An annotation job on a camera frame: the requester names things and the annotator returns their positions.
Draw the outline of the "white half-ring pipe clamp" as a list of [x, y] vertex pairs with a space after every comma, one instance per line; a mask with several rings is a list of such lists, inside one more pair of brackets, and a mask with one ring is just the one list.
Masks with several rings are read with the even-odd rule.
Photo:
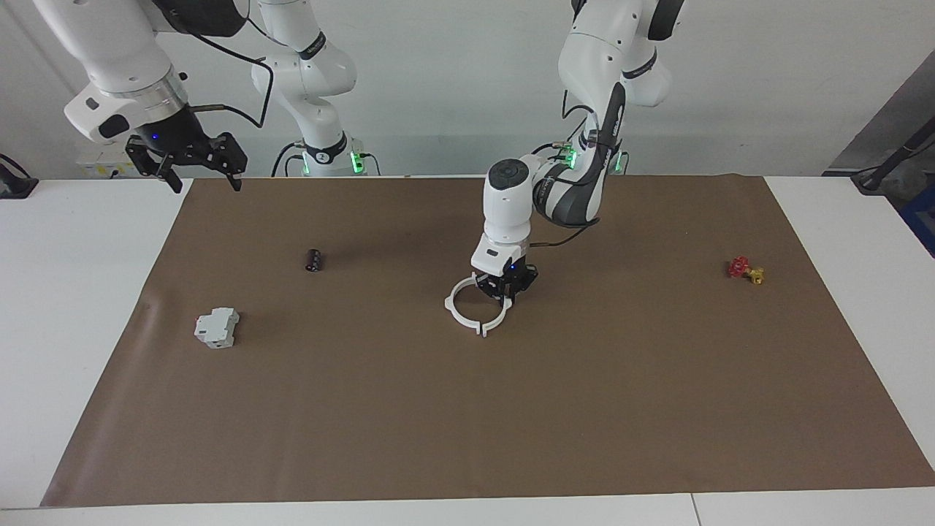
[[458, 307], [455, 305], [455, 300], [457, 299], [458, 293], [464, 289], [469, 289], [472, 286], [476, 286], [476, 273], [471, 273], [470, 277], [456, 282], [453, 287], [451, 287], [449, 295], [445, 297], [443, 304], [448, 313], [453, 316], [453, 319], [457, 321], [459, 325], [473, 330], [477, 336], [484, 338], [484, 323], [481, 323], [481, 321], [468, 319], [464, 316], [463, 313], [460, 312], [460, 310], [458, 310]]
[[[488, 297], [491, 297], [491, 289], [497, 289], [497, 287], [489, 280], [489, 276], [487, 274], [476, 274], [476, 286]], [[490, 330], [500, 326], [500, 324], [505, 320], [505, 315], [507, 314], [508, 310], [510, 310], [512, 307], [504, 306], [503, 302], [498, 303], [500, 303], [500, 313], [493, 320], [482, 322], [484, 323], [485, 336], [487, 336]]]

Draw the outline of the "brown paper mat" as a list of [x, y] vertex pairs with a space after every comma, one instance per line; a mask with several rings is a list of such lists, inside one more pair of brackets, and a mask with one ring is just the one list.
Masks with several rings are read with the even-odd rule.
[[610, 180], [485, 338], [443, 305], [481, 190], [194, 182], [43, 505], [935, 486], [761, 178]]

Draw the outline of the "white circuit breaker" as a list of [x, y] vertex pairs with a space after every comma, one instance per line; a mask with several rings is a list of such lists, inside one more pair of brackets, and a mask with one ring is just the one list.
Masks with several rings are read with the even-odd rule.
[[210, 313], [198, 316], [194, 336], [208, 348], [230, 348], [238, 322], [240, 314], [234, 308], [213, 308]]

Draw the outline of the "black stand pole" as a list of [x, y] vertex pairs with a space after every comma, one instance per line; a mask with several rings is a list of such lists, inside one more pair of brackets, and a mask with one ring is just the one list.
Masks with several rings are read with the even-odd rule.
[[850, 180], [857, 190], [866, 196], [879, 196], [884, 179], [897, 167], [918, 154], [925, 153], [929, 147], [935, 145], [935, 115], [928, 119], [920, 129], [916, 130], [898, 150], [895, 150], [884, 162], [878, 166], [861, 169], [851, 174]]

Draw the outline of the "blue crate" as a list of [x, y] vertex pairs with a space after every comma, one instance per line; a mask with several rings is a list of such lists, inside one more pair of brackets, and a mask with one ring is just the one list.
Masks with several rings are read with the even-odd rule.
[[935, 183], [909, 200], [898, 214], [935, 259]]

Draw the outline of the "white wall socket box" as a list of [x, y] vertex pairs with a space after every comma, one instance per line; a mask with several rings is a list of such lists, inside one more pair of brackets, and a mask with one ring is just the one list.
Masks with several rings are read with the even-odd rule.
[[138, 171], [126, 153], [126, 146], [120, 143], [101, 145], [87, 143], [79, 149], [75, 160], [80, 173], [85, 178], [102, 180], [151, 179]]

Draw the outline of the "black clamp mount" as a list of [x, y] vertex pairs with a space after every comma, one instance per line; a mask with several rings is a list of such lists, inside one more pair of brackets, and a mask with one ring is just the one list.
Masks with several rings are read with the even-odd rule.
[[38, 183], [16, 160], [0, 153], [0, 199], [26, 199]]

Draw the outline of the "red-handled yellow valve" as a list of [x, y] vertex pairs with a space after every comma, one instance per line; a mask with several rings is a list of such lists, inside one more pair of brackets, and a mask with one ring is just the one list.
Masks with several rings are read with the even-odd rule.
[[753, 284], [762, 284], [765, 279], [765, 270], [754, 267], [747, 256], [736, 256], [727, 266], [727, 274], [731, 278], [743, 278]]

